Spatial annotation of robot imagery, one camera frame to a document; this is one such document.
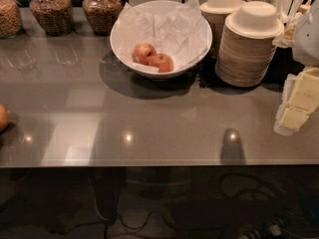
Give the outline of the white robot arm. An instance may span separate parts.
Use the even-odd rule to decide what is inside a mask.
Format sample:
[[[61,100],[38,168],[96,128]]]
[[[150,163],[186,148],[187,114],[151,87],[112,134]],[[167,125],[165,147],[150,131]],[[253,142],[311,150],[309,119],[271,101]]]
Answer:
[[[274,124],[274,130],[282,135],[297,132],[319,108],[319,0],[298,19],[292,54],[305,68],[297,76],[289,74],[285,80]]]

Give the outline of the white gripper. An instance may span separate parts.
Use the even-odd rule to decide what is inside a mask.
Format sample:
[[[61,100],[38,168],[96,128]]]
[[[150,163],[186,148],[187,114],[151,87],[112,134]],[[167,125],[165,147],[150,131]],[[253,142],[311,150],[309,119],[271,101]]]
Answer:
[[[273,129],[290,136],[299,130],[319,107],[319,68],[306,67],[296,77],[289,74],[284,82],[281,104]]]

